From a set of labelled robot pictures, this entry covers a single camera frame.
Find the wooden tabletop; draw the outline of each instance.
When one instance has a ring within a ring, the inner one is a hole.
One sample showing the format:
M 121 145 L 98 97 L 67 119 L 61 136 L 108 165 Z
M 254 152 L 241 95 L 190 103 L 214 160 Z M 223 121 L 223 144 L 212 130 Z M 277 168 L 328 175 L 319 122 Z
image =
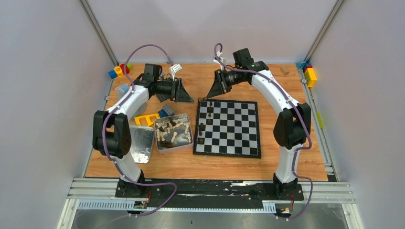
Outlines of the wooden tabletop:
M 133 64 L 134 69 L 129 74 L 135 79 L 143 72 L 144 64 Z M 163 71 L 169 72 L 169 65 L 162 64 Z M 184 87 L 195 100 L 193 104 L 165 101 L 160 103 L 153 96 L 147 103 L 144 115 L 155 114 L 168 104 L 175 114 L 188 114 L 194 133 L 197 114 L 197 101 L 205 97 L 214 80 L 217 64 L 182 64 L 183 69 L 176 73 L 176 77 L 183 79 Z M 289 69 L 284 75 L 281 67 Z M 305 102 L 305 95 L 294 64 L 270 64 L 269 68 L 282 87 L 299 102 Z M 117 102 L 117 86 L 128 83 L 126 77 L 116 78 L 113 82 L 109 101 L 106 108 Z M 279 145 L 273 136 L 273 127 L 277 115 L 264 96 L 248 83 L 233 86 L 232 91 L 213 99 L 257 101 L 261 138 L 261 159 L 240 158 L 230 156 L 202 156 L 193 155 L 192 149 L 172 154 L 161 155 L 154 146 L 150 161 L 138 164 L 145 177 L 150 178 L 194 178 L 194 179 L 243 179 L 243 180 L 272 180 L 278 165 Z M 297 172 L 299 175 L 311 177 L 313 180 L 327 180 L 325 167 L 313 127 L 311 127 L 313 147 L 302 151 L 299 156 Z M 86 172 L 87 177 L 118 177 L 118 172 L 111 162 L 98 151 L 93 151 Z

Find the gray wall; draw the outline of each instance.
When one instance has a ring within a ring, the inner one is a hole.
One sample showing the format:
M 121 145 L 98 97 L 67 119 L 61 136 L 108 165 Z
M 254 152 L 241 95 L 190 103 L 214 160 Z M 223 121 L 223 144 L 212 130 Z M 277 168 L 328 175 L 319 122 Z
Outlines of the gray wall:
M 155 43 L 178 62 L 212 62 L 248 47 L 255 60 L 301 61 L 335 0 L 89 0 L 118 60 Z M 141 50 L 134 62 L 165 62 L 159 50 Z
M 0 228 L 55 228 L 112 68 L 70 1 L 0 3 Z
M 404 228 L 405 1 L 348 0 L 312 60 L 335 166 L 368 229 Z

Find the yellow toy block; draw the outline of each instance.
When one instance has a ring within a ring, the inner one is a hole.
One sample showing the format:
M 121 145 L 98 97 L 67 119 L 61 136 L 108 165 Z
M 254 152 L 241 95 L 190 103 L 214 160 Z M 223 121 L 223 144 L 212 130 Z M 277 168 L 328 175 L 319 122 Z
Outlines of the yellow toy block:
M 307 79 L 307 81 L 308 81 L 308 87 L 313 87 L 317 81 L 314 69 L 307 68 L 304 75 L 305 75 L 305 79 Z
M 144 118 L 144 119 L 146 120 L 147 125 L 148 125 L 148 126 L 151 126 L 151 125 L 153 125 L 153 124 L 155 123 L 155 121 L 152 121 L 152 120 L 150 119 L 151 117 L 155 117 L 156 119 L 160 118 L 159 114 L 142 115 L 142 116 L 135 117 L 135 123 L 136 123 L 137 125 L 141 125 L 140 120 L 141 120 L 142 118 Z
M 118 77 L 123 77 L 124 76 L 124 72 L 122 71 L 120 66 L 117 66 L 114 68 L 115 73 L 117 74 Z

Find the purple cable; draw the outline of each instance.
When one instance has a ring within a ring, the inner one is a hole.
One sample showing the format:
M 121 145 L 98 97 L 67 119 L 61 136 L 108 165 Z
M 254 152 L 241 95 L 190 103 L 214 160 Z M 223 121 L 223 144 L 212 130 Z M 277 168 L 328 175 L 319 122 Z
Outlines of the purple cable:
M 217 53 L 216 53 L 216 52 L 217 52 L 217 47 L 218 47 L 218 45 L 220 46 L 220 52 L 222 52 L 222 47 L 223 47 L 222 44 L 221 44 L 221 43 L 217 43 L 217 44 L 215 45 L 215 47 L 214 47 L 215 59 L 216 59 L 224 68 L 226 68 L 226 69 L 228 69 L 228 70 L 231 70 L 231 71 L 235 71 L 235 72 L 257 74 L 257 75 L 259 75 L 259 76 L 265 78 L 265 79 L 266 79 L 267 81 L 269 81 L 270 83 L 272 83 L 272 84 L 281 92 L 281 94 L 284 96 L 284 98 L 285 98 L 286 100 L 289 100 L 287 94 L 286 94 L 286 93 L 284 92 L 284 90 L 280 87 L 280 85 L 278 85 L 276 82 L 270 80 L 267 76 L 263 75 L 262 73 L 258 73 L 258 72 L 253 71 L 253 70 L 245 70 L 245 69 L 232 68 L 232 67 L 229 67 L 229 66 L 227 66 L 226 64 L 224 64 L 224 63 L 221 61 L 221 59 L 218 57 Z M 293 216 L 293 217 L 288 218 L 288 219 L 296 219 L 296 218 L 300 217 L 300 216 L 307 210 L 307 208 L 308 208 L 309 202 L 311 201 L 311 197 L 312 197 L 313 182 L 312 182 L 312 179 L 309 178 L 309 177 L 303 177 L 303 176 L 297 175 L 296 172 L 295 172 L 294 165 L 295 165 L 295 162 L 296 162 L 296 160 L 297 160 L 298 151 L 299 151 L 299 150 L 302 150 L 302 149 L 311 149 L 311 147 L 312 147 L 312 140 L 311 140 L 311 137 L 310 137 L 309 132 L 308 132 L 308 130 L 307 130 L 307 127 L 305 126 L 304 120 L 302 119 L 302 116 L 301 116 L 301 114 L 299 113 L 297 107 L 295 107 L 295 105 L 294 105 L 291 101 L 288 101 L 288 103 L 292 106 L 292 108 L 293 108 L 294 111 L 296 112 L 297 117 L 298 117 L 299 121 L 301 122 L 302 127 L 304 128 L 304 132 L 305 132 L 305 135 L 306 135 L 307 138 L 308 138 L 308 144 L 309 144 L 307 147 L 303 147 L 303 146 L 302 146 L 302 147 L 298 147 L 297 149 L 295 149 L 294 157 L 293 157 L 293 160 L 292 160 L 292 166 L 291 166 L 292 169 L 291 169 L 291 170 L 292 170 L 292 173 L 294 174 L 294 176 L 296 176 L 296 177 L 298 177 L 298 178 L 301 178 L 301 179 L 306 179 L 306 180 L 308 180 L 308 181 L 310 182 L 310 185 L 311 185 L 311 188 L 310 188 L 310 191 L 309 191 L 309 196 L 308 196 L 308 201 L 307 201 L 307 203 L 305 204 L 305 206 L 304 206 L 304 208 L 302 209 L 302 211 L 301 211 L 300 213 L 298 213 L 296 216 Z
M 106 131 L 105 131 L 105 129 L 106 129 L 106 127 L 107 127 L 107 122 L 108 122 L 108 120 L 110 119 L 111 115 L 112 115 L 120 106 L 122 106 L 122 104 L 124 104 L 124 103 L 131 97 L 131 95 L 132 95 L 132 94 L 134 93 L 134 91 L 135 91 L 135 85 L 134 85 L 134 83 L 132 82 L 131 78 L 128 76 L 128 73 L 127 73 L 127 64 L 128 64 L 128 62 L 129 62 L 129 60 L 131 59 L 131 57 L 132 57 L 138 50 L 140 50 L 140 49 L 142 49 L 142 48 L 145 48 L 145 47 L 149 47 L 149 46 L 156 47 L 156 48 L 160 49 L 160 50 L 166 55 L 166 57 L 167 57 L 167 59 L 168 59 L 168 62 L 167 62 L 167 63 L 173 64 L 173 61 L 171 60 L 171 58 L 169 57 L 169 55 L 167 54 L 167 52 L 164 51 L 164 49 L 162 49 L 162 48 L 161 48 L 160 46 L 158 46 L 158 45 L 155 45 L 155 44 L 145 44 L 145 45 L 142 45 L 142 46 L 138 47 L 137 49 L 135 49 L 135 50 L 131 53 L 131 55 L 129 55 L 129 57 L 128 57 L 127 61 L 124 63 L 124 67 L 123 67 L 125 76 L 126 76 L 126 77 L 128 78 L 128 80 L 131 82 L 131 92 L 132 92 L 132 93 L 128 93 L 127 96 L 122 100 L 122 102 L 120 102 L 120 103 L 107 115 L 107 117 L 106 117 L 106 119 L 104 120 L 104 123 L 103 123 L 103 132 L 102 132 L 104 152 L 105 152 L 107 158 L 108 158 L 110 161 L 114 162 L 114 165 L 115 165 L 115 167 L 117 168 L 117 170 L 118 170 L 118 172 L 119 172 L 119 174 L 121 175 L 122 178 L 125 178 L 125 179 L 127 179 L 128 181 L 130 181 L 131 183 L 136 184 L 136 185 L 140 185 L 140 186 L 147 186 L 147 187 L 150 187 L 150 186 L 162 186 L 162 185 L 173 185 L 173 186 L 174 186 L 174 190 L 173 190 L 172 194 L 171 194 L 171 195 L 169 196 L 169 198 L 167 198 L 167 200 L 165 200 L 159 207 L 157 207 L 157 208 L 155 208 L 155 209 L 153 209 L 152 211 L 149 211 L 149 212 L 147 212 L 147 213 L 133 215 L 133 216 L 135 216 L 135 217 L 147 216 L 147 215 L 150 215 L 150 214 L 156 212 L 157 210 L 161 209 L 161 208 L 174 196 L 174 194 L 175 194 L 176 191 L 177 191 L 177 185 L 176 185 L 175 183 L 172 183 L 172 182 L 156 183 L 156 184 L 142 184 L 142 183 L 138 183 L 138 182 L 136 182 L 136 181 L 130 179 L 129 177 L 127 177 L 127 176 L 122 172 L 121 168 L 116 164 L 117 161 L 114 160 L 113 158 L 111 158 L 111 156 L 110 156 L 110 154 L 109 154 L 109 152 L 108 152 L 108 148 L 107 148 Z M 112 222 L 114 222 L 114 221 L 117 221 L 117 220 L 122 219 L 122 218 L 125 218 L 125 217 L 128 217 L 128 215 L 123 215 L 123 216 L 117 217 L 117 218 L 115 218 L 115 219 L 109 221 L 108 223 L 106 223 L 106 224 L 104 224 L 104 225 L 98 227 L 97 229 L 103 228 L 103 227 L 105 227 L 107 224 L 110 224 L 110 223 L 112 223 Z

